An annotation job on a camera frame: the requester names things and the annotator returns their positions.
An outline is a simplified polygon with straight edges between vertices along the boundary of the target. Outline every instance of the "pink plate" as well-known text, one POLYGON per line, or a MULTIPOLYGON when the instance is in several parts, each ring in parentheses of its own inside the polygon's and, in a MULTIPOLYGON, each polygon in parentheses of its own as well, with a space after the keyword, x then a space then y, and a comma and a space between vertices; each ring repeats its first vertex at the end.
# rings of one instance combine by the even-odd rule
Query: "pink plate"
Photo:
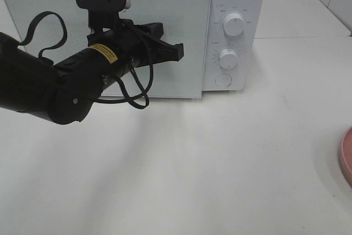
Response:
POLYGON ((343 175, 352 186, 352 127, 342 139, 339 150, 339 162, 343 175))

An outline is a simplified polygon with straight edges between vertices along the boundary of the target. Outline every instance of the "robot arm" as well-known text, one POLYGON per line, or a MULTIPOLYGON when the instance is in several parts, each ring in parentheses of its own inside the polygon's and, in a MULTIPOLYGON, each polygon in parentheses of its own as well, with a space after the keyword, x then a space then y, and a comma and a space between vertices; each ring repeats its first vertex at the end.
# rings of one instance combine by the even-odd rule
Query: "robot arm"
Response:
POLYGON ((0 32, 0 107, 29 113, 58 124, 82 121, 94 102, 128 102, 139 109, 149 104, 147 92, 153 81, 153 64, 179 61, 183 44, 170 45, 160 40, 161 23, 134 25, 132 20, 121 19, 119 12, 129 8, 129 0, 76 0, 80 8, 89 12, 91 34, 88 47, 53 65, 42 53, 61 47, 67 31, 61 17, 53 12, 39 14, 30 24, 25 40, 20 43, 0 32), (62 40, 43 49, 36 58, 18 49, 28 44, 36 25, 42 18, 54 14, 62 23, 62 40), (143 88, 134 68, 150 67, 150 80, 143 88), (130 97, 121 77, 131 72, 139 95, 130 97), (101 99, 102 91, 114 82, 120 85, 124 99, 101 99), (144 97, 146 105, 134 100, 144 97))

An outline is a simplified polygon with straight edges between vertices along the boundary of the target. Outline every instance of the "microwave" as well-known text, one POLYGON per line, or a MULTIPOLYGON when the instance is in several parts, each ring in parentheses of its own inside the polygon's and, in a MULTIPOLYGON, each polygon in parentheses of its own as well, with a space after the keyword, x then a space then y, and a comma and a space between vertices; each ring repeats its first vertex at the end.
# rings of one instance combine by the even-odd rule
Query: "microwave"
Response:
MULTIPOLYGON (((21 39, 28 25, 40 12, 53 11, 65 21, 67 43, 46 57, 58 63, 87 46, 87 11, 75 0, 4 0, 21 39)), ((154 67, 154 82, 149 96, 201 98, 203 91, 241 90, 245 85, 251 48, 262 0, 130 0, 130 8, 121 18, 135 24, 162 23, 162 40, 183 43, 184 57, 154 67)), ((47 17, 36 29, 34 40, 25 49, 36 55, 56 43, 61 27, 56 18, 47 17)), ((149 79, 148 67, 136 69, 142 83, 149 79)), ((123 77, 131 95, 138 94, 132 76, 123 77)), ((104 96, 121 96, 117 84, 104 96)))

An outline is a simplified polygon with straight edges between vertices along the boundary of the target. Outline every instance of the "white knob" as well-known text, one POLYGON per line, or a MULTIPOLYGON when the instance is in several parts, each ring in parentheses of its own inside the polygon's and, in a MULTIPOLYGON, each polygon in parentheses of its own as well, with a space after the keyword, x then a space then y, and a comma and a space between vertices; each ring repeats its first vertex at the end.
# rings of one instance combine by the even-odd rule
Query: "white knob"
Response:
POLYGON ((237 12, 230 13, 224 18, 222 25, 227 35, 237 36, 244 31, 244 18, 237 12))
POLYGON ((232 49, 222 50, 219 54, 219 64, 221 68, 231 69, 238 64, 238 54, 232 49))

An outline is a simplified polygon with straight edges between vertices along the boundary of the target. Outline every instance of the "white table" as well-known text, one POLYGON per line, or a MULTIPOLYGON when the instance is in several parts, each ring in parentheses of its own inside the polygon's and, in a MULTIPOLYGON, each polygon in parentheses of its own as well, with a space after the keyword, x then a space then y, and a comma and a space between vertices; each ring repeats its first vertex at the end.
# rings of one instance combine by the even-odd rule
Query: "white table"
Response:
POLYGON ((256 40, 243 92, 66 126, 0 110, 2 234, 349 235, 351 54, 348 37, 256 40))

